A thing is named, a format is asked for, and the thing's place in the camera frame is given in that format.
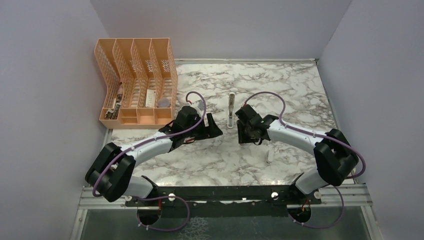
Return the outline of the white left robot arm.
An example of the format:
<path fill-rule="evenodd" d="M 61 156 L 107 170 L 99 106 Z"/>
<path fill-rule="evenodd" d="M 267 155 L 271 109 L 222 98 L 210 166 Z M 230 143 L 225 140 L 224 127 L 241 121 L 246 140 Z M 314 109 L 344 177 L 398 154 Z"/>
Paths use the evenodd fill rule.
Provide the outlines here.
<path fill-rule="evenodd" d="M 107 143 L 85 175 L 93 187 L 95 197 L 114 202 L 122 196 L 138 197 L 144 205 L 157 200 L 156 184 L 148 177 L 135 177 L 133 172 L 140 164 L 186 144 L 187 141 L 213 139 L 223 135 L 211 113 L 198 113 L 191 106 L 183 106 L 177 117 L 152 136 L 135 145 L 123 147 Z"/>

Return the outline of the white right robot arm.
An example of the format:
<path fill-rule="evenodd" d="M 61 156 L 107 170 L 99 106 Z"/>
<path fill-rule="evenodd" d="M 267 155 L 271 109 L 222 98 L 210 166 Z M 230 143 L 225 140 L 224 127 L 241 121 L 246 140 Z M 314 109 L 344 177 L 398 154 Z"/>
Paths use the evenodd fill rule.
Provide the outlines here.
<path fill-rule="evenodd" d="M 260 145 L 264 140 L 281 142 L 314 156 L 316 168 L 298 176 L 289 186 L 287 197 L 300 204 L 315 190 L 340 186 L 359 162 L 349 142 L 338 129 L 314 132 L 283 124 L 274 115 L 261 117 L 249 104 L 236 111 L 239 144 Z"/>

